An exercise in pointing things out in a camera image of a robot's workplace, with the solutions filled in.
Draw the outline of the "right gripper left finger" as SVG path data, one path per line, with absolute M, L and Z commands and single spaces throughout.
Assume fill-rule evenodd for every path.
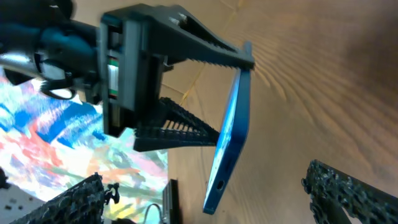
M 104 187 L 95 173 L 11 224 L 103 224 Z

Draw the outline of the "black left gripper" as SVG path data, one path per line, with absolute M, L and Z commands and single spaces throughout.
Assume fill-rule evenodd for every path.
M 220 133 L 170 98 L 161 97 L 165 56 L 149 52 L 149 27 L 169 16 L 167 63 L 194 60 L 242 70 L 255 66 L 250 53 L 209 30 L 180 5 L 135 4 L 101 16 L 99 73 L 102 81 L 104 133 L 120 136 L 134 129 L 133 149 L 156 151 L 187 146 L 215 146 Z

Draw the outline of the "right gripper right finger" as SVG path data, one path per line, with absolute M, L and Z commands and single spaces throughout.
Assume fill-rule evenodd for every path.
M 316 223 L 397 224 L 397 197 L 383 192 L 316 159 L 301 180 L 311 198 Z

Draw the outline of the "blue Galaxy smartphone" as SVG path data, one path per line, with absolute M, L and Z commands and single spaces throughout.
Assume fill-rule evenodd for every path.
M 220 136 L 216 144 L 203 213 L 212 215 L 222 198 L 248 136 L 251 72 L 235 75 L 226 105 Z

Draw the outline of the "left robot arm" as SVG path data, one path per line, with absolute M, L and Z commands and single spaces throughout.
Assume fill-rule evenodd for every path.
M 41 78 L 49 97 L 83 93 L 102 104 L 106 134 L 135 131 L 136 151 L 244 146 L 255 64 L 249 46 L 225 42 L 179 5 L 115 9 L 99 27 L 74 21 L 73 10 L 72 1 L 1 2 L 1 65 L 12 84 Z M 238 70 L 220 131 L 160 95 L 163 74 L 186 60 Z

